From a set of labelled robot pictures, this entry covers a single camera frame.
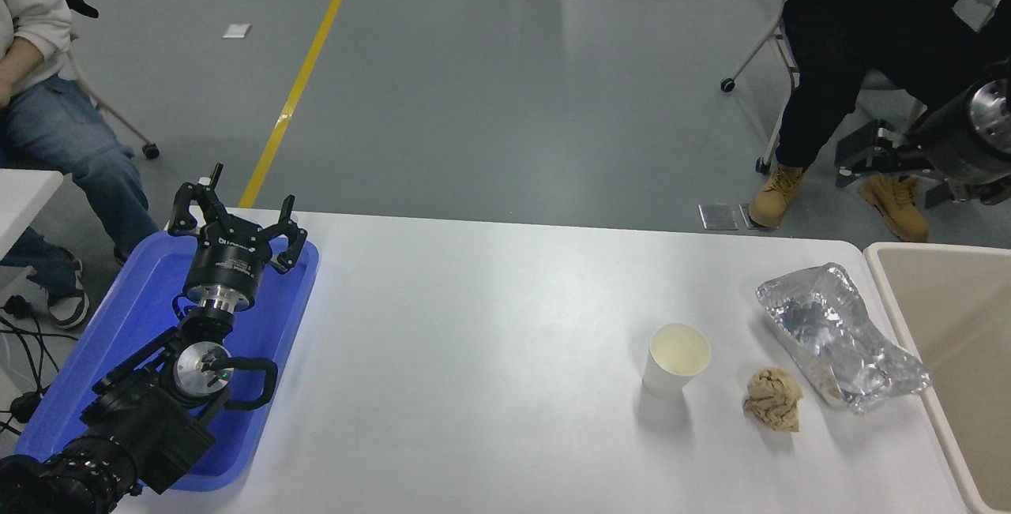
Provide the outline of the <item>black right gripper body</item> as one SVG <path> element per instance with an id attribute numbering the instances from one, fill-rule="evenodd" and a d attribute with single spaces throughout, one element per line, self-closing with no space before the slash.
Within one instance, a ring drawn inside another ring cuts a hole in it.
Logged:
<path id="1" fill-rule="evenodd" d="M 931 165 L 961 183 L 998 179 L 998 90 L 970 87 L 908 133 Z"/>

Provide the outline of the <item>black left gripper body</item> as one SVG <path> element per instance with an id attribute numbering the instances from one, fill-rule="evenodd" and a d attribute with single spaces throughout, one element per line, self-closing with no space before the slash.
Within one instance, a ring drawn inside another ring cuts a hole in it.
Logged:
<path id="1" fill-rule="evenodd" d="M 184 281 L 185 295 L 220 285 L 241 295 L 256 295 L 271 249 L 256 223 L 210 223 L 197 234 L 197 250 Z"/>

